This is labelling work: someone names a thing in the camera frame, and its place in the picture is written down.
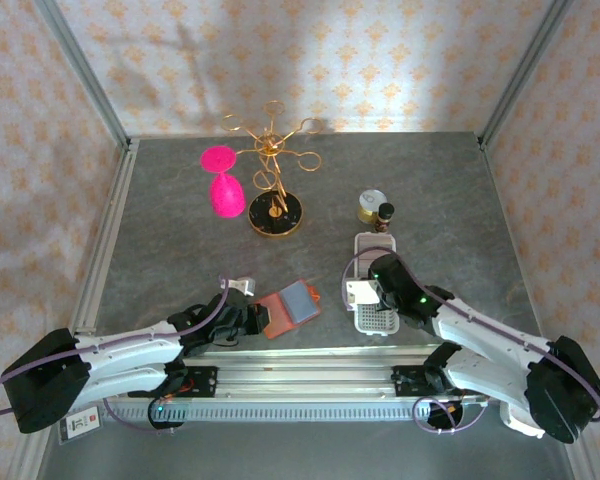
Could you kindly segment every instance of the pink wine glass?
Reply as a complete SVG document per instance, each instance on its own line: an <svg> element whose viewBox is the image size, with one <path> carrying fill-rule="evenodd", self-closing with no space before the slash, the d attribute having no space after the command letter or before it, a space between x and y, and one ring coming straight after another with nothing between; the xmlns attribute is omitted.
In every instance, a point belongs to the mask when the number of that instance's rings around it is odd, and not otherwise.
<svg viewBox="0 0 600 480"><path fill-rule="evenodd" d="M225 173L235 163L236 152L222 145L211 147L200 156L202 168L207 172L218 174L211 182L209 197L213 211L219 217L237 217L247 206L242 185L236 177Z"/></svg>

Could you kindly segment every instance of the cable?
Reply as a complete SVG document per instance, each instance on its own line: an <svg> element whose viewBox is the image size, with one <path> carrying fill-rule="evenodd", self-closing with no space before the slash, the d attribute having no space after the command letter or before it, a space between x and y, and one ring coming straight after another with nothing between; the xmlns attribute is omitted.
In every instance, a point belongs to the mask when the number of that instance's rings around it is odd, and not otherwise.
<svg viewBox="0 0 600 480"><path fill-rule="evenodd" d="M156 402L162 402L162 400L166 400L166 398L164 397L156 397L153 400L151 400L151 402L149 402L149 407L147 408L147 419L149 420L149 423L151 424L151 426L156 429L156 430L171 430L171 433L175 433L175 431L180 428L183 424L183 422L156 422L153 419L153 406L156 404ZM164 407L162 407L162 405L160 405L158 407L158 411L161 411Z"/></svg>
<svg viewBox="0 0 600 480"><path fill-rule="evenodd" d="M153 428L139 427L138 425L135 425L131 422L127 422L126 420L124 420L124 419L120 418L118 415L116 415L116 413L111 408L111 405L109 405L109 401L106 398L103 398L102 402L104 403L104 408L107 410L107 413L109 414L109 416L111 418L113 418L116 422L124 425L125 427L131 428L132 430L135 430L137 432L149 433L151 435L156 435L156 436L162 435L162 432L160 430L154 430Z"/></svg>
<svg viewBox="0 0 600 480"><path fill-rule="evenodd" d="M398 259L398 261L400 262L400 264L402 265L402 267L407 271L407 273L409 274L409 276L411 277L411 279L413 280L413 282L418 286L418 288L420 288L423 292L425 292L427 295L429 295L431 298L433 298L437 302L441 303L442 305L445 305L447 308L453 310L458 315L466 318L470 322L474 322L474 323L476 323L476 324L478 324L478 325L486 328L487 330L490 330L493 333L496 333L496 334L498 334L498 335L506 338L507 340L510 340L510 341L516 343L517 345L520 345L523 348L527 348L527 349L533 351L534 353L542 355L544 358L546 358L547 360L549 360L550 362L552 362L554 365L556 365L557 367L559 367L560 369L562 369L563 371L565 371L574 380L576 380L582 386L582 388L584 388L586 390L586 392L591 396L591 398L593 398L593 401L596 403L596 406L598 407L598 411L600 412L600 396L594 390L594 388L589 384L589 382L587 382L573 368L571 368L569 365L567 365L566 363L564 363L562 360L560 360L556 356L552 355L551 353L545 352L542 349L536 347L535 345L533 345L531 343L527 343L524 340L521 340L520 338L516 337L515 335L512 335L509 332L506 332L506 331L498 328L495 325L491 325L491 324L489 324L489 323L487 323L487 322L485 322L485 321L483 321L483 320L481 320L481 319L479 319L477 317L472 316L471 314L465 312L461 308L456 307L452 303L449 303L448 301L446 301L442 297L440 297L437 294L433 293L425 285L423 285L422 282L420 282L420 280L418 280L418 277L416 277L415 274L411 271L411 269L409 268L409 265L407 265L407 263L404 261L404 259L400 255L398 255L396 252L394 252L393 250L391 250L390 248L386 248L386 247L369 247L369 248L365 248L363 250L360 250L358 253L356 253L353 256L353 258L351 260L349 260L349 263L347 263L347 266L345 267L344 271L342 272L342 279L341 279L342 301L344 302L345 307L347 308L347 310L352 310L353 309L353 307L351 307L347 303L347 296L346 296L346 275L347 275L347 272L349 271L349 268L351 267L351 265L353 264L353 262L355 261L356 258L358 258L360 255L362 255L364 253L367 253L367 252L370 252L370 251L373 251L373 250L381 250L381 251L384 251L384 252L387 252L387 253L394 254L396 256L396 258ZM594 422L594 423L595 422L600 422L600 413L599 413L598 417L592 418L591 422Z"/></svg>
<svg viewBox="0 0 600 480"><path fill-rule="evenodd" d="M440 408L442 408L442 410L444 410L444 412L447 414L447 417L449 418L449 421L451 422L451 425L452 425L450 429L443 430L441 428L434 429L434 428L425 427L424 424L422 424L420 422L420 420L418 420L418 417L416 415L416 413L417 413L416 410L418 408L418 405L420 405L420 403L425 402L425 401L429 401L431 403L435 403ZM453 419L453 416L451 415L451 412L449 412L449 409L446 407L446 405L444 405L442 402L439 402L438 400L436 400L433 397L420 397L413 404L413 407L411 407L411 416L413 417L413 421L416 422L416 425L418 426L418 428L420 428L420 430L424 430L425 432L429 432L429 433L435 433L435 434L438 434L438 435L440 435L442 433L450 433L451 435L453 435L456 432L461 432L461 431L466 430L466 429L468 429L470 427L473 427L476 423L478 423L478 420L480 420L480 418L482 418L482 415L484 415L484 412L486 410L487 410L487 407L482 407L482 410L480 410L480 413L478 413L478 415L476 416L476 418L474 418L473 420L471 420L466 425L463 425L461 427L456 427L456 422Z"/></svg>
<svg viewBox="0 0 600 480"><path fill-rule="evenodd" d="M235 342L233 343L216 343L213 342L212 345L215 345L216 347L222 347L222 348L233 348L233 347L237 347L238 344L240 343L240 340L238 340L238 335L239 333L239 329L238 327L231 327L231 330L229 331L229 335L226 337L225 340L235 340Z"/></svg>
<svg viewBox="0 0 600 480"><path fill-rule="evenodd" d="M61 360L63 358L72 357L74 355L82 355L83 353L98 352L98 351L106 350L107 348L111 348L111 347L114 347L117 345L125 344L127 342L132 342L132 341L136 341L136 340L180 338L180 337L184 337L185 335L189 335L190 333L196 332L196 331L200 330L201 328L204 328L208 323L210 323L215 318L215 316L220 312L222 307L224 307L224 304L227 300L227 296L229 295L229 282L227 281L227 282L225 282L225 284L226 284L226 287L222 291L222 296L220 297L220 301L218 302L218 305L216 305L216 308L213 309L213 311L209 314L209 316L207 318L202 320L200 323L193 325L190 328L187 328L181 332L174 332L174 333L153 333L153 334L152 333L139 333L137 335L131 335L130 337L123 337L123 338L118 338L116 340L110 340L108 342L104 342L99 345L92 345L92 346L84 347L84 348L76 348L74 350L69 350L67 352L55 353L53 355L49 355L48 357L34 360L33 362L27 363L27 364L22 365L8 373L5 373L4 375L2 375L0 377L0 385L11 380L12 378L14 378L18 375L20 375L21 373L27 372L34 368L40 367L42 365L46 365L47 363L55 362L56 360ZM0 415L6 415L7 413L13 413L13 409L5 408L5 409L0 410Z"/></svg>

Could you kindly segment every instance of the small jar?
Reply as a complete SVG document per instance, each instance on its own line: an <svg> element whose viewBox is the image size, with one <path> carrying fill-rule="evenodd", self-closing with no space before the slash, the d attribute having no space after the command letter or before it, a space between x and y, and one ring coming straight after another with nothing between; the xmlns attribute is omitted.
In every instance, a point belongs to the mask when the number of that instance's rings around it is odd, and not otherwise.
<svg viewBox="0 0 600 480"><path fill-rule="evenodd" d="M395 208L390 203L383 203L378 207L378 215L374 224L377 233L387 233L389 231L389 223L393 217Z"/></svg>

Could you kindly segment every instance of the metal bracket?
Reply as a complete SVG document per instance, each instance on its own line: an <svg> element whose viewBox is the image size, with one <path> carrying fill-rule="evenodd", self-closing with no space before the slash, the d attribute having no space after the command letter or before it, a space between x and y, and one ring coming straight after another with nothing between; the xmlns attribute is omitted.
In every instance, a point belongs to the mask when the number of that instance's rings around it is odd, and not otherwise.
<svg viewBox="0 0 600 480"><path fill-rule="evenodd" d="M192 382L193 388L176 393L174 397L213 398L216 396L217 380L218 367L189 367L182 385L186 386L189 382Z"/></svg>
<svg viewBox="0 0 600 480"><path fill-rule="evenodd" d="M397 396L391 379L393 365L419 367L435 347L347 347L302 350L208 351L185 358L191 371L218 368L213 398L192 400L181 395L154 412L156 422L297 422L297 421L400 421L412 419L413 403L426 390L411 397ZM453 396L437 393L441 402L483 404L475 392ZM141 422L147 418L147 400L132 395L111 398L121 418ZM429 418L428 402L416 416Z"/></svg>
<svg viewBox="0 0 600 480"><path fill-rule="evenodd" d="M441 392L429 382L424 365L396 365L392 368L391 380L396 397L431 397L440 394L462 396L457 388Z"/></svg>
<svg viewBox="0 0 600 480"><path fill-rule="evenodd" d="M79 327L73 333L74 335L93 337L96 334L96 327Z"/></svg>
<svg viewBox="0 0 600 480"><path fill-rule="evenodd" d="M226 288L224 278L220 280L220 288ZM245 296L253 297L256 292L256 281L251 277L240 277L236 280L229 279L229 288L235 288Z"/></svg>

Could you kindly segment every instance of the white wall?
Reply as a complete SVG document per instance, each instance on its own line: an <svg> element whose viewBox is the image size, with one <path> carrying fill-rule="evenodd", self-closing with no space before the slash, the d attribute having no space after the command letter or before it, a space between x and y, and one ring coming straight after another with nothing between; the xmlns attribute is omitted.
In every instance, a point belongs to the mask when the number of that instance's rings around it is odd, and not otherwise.
<svg viewBox="0 0 600 480"><path fill-rule="evenodd" d="M33 2L0 1L0 374L68 325L116 159ZM0 479L19 435L0 417Z"/></svg>
<svg viewBox="0 0 600 480"><path fill-rule="evenodd" d="M550 0L60 0L130 135L479 131Z"/></svg>

